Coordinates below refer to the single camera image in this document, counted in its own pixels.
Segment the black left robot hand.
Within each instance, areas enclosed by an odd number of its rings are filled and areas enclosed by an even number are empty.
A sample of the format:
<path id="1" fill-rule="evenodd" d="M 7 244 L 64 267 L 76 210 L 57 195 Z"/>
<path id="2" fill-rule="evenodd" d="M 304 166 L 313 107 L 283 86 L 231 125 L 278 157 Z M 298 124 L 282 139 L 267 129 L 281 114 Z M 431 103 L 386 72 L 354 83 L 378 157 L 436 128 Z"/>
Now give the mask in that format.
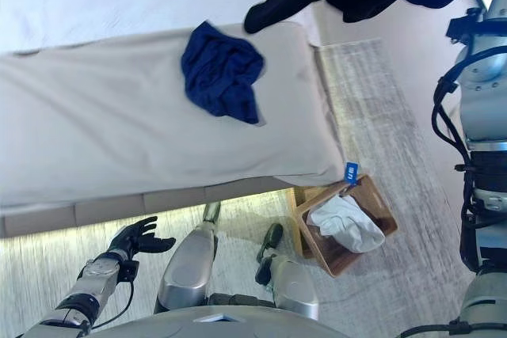
<path id="1" fill-rule="evenodd" d="M 155 235 L 157 216 L 145 218 L 122 228 L 111 240 L 108 252 L 119 253 L 131 260 L 137 253 L 164 253 L 173 248 L 174 237 L 161 238 Z"/>

